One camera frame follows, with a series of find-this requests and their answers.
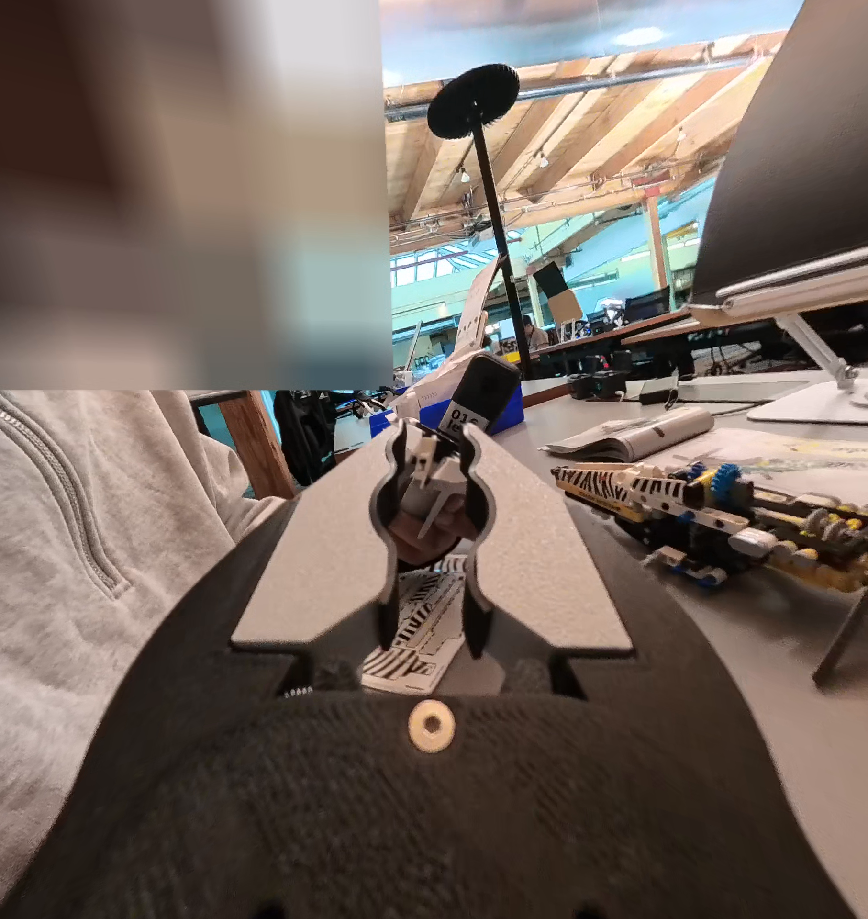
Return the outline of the person's left hand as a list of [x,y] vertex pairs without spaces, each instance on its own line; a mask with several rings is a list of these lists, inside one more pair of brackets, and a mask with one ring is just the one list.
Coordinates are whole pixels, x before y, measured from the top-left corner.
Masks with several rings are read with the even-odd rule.
[[400,510],[390,524],[389,533],[400,562],[410,568],[423,568],[450,552],[460,541],[473,542],[478,531],[466,514],[465,497],[451,495],[425,534],[423,521]]

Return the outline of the lego instruction booklet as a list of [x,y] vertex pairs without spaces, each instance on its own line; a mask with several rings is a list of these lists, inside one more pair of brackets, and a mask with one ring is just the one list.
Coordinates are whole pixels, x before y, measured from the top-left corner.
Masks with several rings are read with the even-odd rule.
[[543,451],[565,496],[635,521],[703,508],[752,521],[758,509],[868,512],[868,442],[717,427],[704,409],[618,420]]

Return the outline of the zebra striped lego helicopter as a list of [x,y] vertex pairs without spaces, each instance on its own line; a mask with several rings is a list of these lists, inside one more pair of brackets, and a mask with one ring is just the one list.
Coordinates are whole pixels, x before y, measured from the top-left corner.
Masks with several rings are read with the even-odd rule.
[[645,563],[706,587],[755,568],[853,594],[812,681],[824,687],[868,616],[868,504],[757,486],[733,463],[682,467],[575,463],[552,468],[567,496],[609,516]]

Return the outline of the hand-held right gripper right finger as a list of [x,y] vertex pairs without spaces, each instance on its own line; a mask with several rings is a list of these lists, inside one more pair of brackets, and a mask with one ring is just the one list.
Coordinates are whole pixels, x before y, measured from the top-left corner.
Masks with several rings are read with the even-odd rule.
[[628,658],[634,644],[558,489],[486,433],[463,429],[463,634],[474,659]]

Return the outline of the wooden support post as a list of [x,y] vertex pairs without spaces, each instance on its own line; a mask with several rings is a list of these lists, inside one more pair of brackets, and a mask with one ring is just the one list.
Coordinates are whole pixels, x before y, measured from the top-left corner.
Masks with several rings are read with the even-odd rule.
[[295,498],[294,479],[261,392],[229,392],[219,405],[256,498]]

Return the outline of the person's left forearm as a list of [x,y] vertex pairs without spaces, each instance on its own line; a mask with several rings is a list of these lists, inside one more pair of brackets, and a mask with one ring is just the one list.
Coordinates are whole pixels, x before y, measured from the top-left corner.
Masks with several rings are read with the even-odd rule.
[[229,534],[239,543],[289,501],[277,496],[248,497],[251,482],[238,454],[219,441],[208,443],[215,506]]

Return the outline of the zebra sticker sheet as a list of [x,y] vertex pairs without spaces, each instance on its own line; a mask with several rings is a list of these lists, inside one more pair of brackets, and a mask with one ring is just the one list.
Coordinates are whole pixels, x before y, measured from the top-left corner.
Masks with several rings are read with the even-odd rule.
[[464,643],[464,562],[447,556],[426,569],[399,577],[399,618],[388,650],[364,660],[364,690],[411,696],[433,695]]

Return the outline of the black hanging jacket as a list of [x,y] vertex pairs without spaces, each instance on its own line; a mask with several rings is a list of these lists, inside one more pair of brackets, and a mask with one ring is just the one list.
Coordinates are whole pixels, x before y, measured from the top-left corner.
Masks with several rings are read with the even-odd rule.
[[329,392],[278,390],[272,410],[282,453],[299,486],[311,485],[335,467],[336,415]]

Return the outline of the black pole with round disc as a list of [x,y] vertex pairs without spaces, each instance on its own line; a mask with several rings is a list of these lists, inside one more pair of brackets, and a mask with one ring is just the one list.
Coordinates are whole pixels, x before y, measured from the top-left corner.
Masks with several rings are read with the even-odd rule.
[[441,140],[460,140],[467,136],[473,139],[515,332],[520,372],[523,380],[529,381],[532,378],[530,347],[485,138],[486,126],[507,114],[517,102],[519,93],[519,75],[509,65],[489,63],[473,68],[440,89],[428,106],[428,128]]

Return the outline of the black and beige panel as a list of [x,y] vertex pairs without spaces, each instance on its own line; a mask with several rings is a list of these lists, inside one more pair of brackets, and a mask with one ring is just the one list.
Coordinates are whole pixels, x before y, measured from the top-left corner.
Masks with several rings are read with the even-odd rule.
[[562,270],[554,261],[532,271],[532,279],[545,294],[556,326],[583,320],[584,314],[578,297],[569,288]]

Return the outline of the black computer monitor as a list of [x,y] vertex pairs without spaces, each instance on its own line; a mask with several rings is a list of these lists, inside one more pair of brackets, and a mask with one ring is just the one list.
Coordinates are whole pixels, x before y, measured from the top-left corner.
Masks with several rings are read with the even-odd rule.
[[634,325],[668,314],[670,311],[670,286],[667,285],[659,290],[628,298],[624,302],[623,323]]

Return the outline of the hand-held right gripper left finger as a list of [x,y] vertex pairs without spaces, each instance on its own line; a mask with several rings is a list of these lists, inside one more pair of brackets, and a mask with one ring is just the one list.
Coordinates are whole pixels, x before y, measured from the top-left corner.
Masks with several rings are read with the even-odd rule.
[[406,425],[373,438],[294,503],[238,621],[237,650],[362,666],[398,630],[398,555]]

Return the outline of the silver monitor stand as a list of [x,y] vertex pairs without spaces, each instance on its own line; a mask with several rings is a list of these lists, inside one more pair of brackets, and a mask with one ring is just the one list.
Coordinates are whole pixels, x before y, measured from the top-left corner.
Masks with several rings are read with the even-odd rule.
[[831,381],[809,385],[751,409],[747,418],[767,423],[868,426],[868,378],[845,362],[797,313],[775,318]]

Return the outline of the person's grey hoodie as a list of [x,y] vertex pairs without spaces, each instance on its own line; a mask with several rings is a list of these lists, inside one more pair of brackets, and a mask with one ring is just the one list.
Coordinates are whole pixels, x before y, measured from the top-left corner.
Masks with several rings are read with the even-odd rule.
[[119,683],[238,544],[182,392],[0,391],[0,888]]

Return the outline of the blue plastic bin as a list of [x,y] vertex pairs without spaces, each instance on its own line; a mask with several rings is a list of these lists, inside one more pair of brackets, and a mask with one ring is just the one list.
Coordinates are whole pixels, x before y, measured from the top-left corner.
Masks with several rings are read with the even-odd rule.
[[[444,414],[446,413],[449,400],[433,403],[432,405],[422,407],[419,410],[418,419],[420,422],[430,428],[436,428]],[[370,437],[374,438],[389,427],[395,419],[394,410],[388,408],[383,412],[376,413],[369,417]],[[518,384],[513,391],[504,410],[499,414],[497,419],[487,428],[490,435],[495,435],[517,426],[524,422],[524,404],[521,384]]]

